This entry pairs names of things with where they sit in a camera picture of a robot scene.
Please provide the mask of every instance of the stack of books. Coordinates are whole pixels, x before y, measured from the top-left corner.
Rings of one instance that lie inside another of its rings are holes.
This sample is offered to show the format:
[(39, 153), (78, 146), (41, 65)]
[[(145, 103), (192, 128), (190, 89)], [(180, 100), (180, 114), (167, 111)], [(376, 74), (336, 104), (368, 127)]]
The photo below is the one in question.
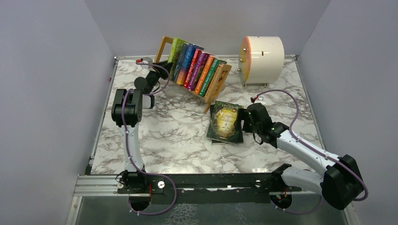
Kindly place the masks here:
[(201, 97), (206, 95), (217, 67), (227, 64), (205, 52), (203, 47), (176, 37), (171, 45), (168, 62), (173, 63), (171, 81)]

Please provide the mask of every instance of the white marble surface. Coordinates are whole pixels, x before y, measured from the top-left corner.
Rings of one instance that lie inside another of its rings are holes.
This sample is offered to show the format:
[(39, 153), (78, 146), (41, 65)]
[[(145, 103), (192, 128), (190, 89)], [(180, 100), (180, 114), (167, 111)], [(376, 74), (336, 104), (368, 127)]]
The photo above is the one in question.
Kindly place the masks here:
[[(300, 116), (293, 130), (303, 138), (321, 146), (310, 107), (293, 60), (285, 60), (279, 79), (269, 88), (242, 88), (237, 74), (237, 60), (226, 59), (232, 70), (226, 80), (226, 89), (218, 100), (247, 107), (250, 97), (268, 90), (284, 89), (297, 98)], [(137, 76), (145, 77), (146, 69), (135, 65), (135, 61), (119, 61), (111, 95), (106, 109), (92, 174), (116, 174), (124, 168), (122, 137), (111, 119), (111, 108), (116, 89), (133, 88)], [(242, 144), (212, 145), (206, 138), (209, 114), (203, 113), (205, 103), (176, 84), (169, 86), (155, 97), (155, 107), (143, 110), (139, 125), (139, 139), (145, 169), (152, 173), (261, 173), (271, 172), (283, 163), (301, 169), (309, 167), (291, 154), (275, 149), (269, 144), (258, 145), (252, 134), (244, 133)], [(281, 92), (264, 95), (273, 121), (289, 125), (295, 107), (289, 96)]]

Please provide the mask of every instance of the floor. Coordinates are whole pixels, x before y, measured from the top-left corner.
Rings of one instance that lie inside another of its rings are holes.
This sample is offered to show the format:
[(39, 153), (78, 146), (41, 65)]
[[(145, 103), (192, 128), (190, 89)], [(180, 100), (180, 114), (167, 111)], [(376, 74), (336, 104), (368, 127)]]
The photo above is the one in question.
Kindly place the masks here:
[[(267, 90), (264, 87), (242, 88), (234, 58), (225, 58), (232, 70), (226, 88), (218, 100), (247, 107), (250, 97)], [(122, 137), (111, 119), (111, 108), (116, 89), (133, 88), (134, 79), (145, 77), (147, 70), (135, 61), (120, 60), (115, 74), (106, 114), (99, 135), (92, 174), (117, 174), (124, 170)], [(269, 89), (285, 89), (300, 105), (300, 116), (293, 130), (311, 143), (321, 146), (308, 100), (294, 60), (285, 60), (279, 79)], [(143, 110), (139, 125), (141, 154), (145, 169), (151, 173), (265, 173), (283, 163), (300, 169), (309, 167), (291, 154), (269, 144), (258, 145), (251, 134), (244, 133), (242, 144), (212, 145), (206, 138), (209, 113), (204, 114), (205, 103), (176, 84), (155, 97), (155, 107)], [(289, 96), (269, 93), (263, 103), (273, 121), (289, 125), (295, 114), (295, 105)]]

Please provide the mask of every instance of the orange book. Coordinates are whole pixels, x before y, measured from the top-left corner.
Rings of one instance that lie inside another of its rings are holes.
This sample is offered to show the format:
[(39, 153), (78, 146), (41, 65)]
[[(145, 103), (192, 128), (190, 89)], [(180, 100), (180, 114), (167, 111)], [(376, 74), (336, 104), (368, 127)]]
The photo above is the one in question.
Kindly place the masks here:
[(214, 60), (214, 56), (213, 55), (209, 55), (209, 58), (207, 59), (206, 65), (203, 68), (202, 75), (200, 75), (198, 84), (196, 85), (196, 88), (195, 88), (195, 94), (196, 95), (199, 94), (200, 88), (202, 87), (203, 82), (205, 81), (206, 75), (209, 72), (209, 69), (211, 67), (211, 64), (213, 63), (213, 60)]

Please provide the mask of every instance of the gray wall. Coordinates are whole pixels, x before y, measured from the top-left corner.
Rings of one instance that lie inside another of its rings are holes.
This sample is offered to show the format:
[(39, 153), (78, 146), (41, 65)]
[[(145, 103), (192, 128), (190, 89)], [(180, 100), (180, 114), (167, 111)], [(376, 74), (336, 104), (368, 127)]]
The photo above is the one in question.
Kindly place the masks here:
[(398, 1), (331, 0), (299, 57), (326, 148), (356, 158), (361, 225), (396, 224)]
[(244, 36), (279, 36), (300, 54), (329, 0), (85, 0), (115, 56), (155, 55), (162, 36), (238, 54)]
[(65, 224), (113, 57), (83, 0), (0, 3), (0, 224)]

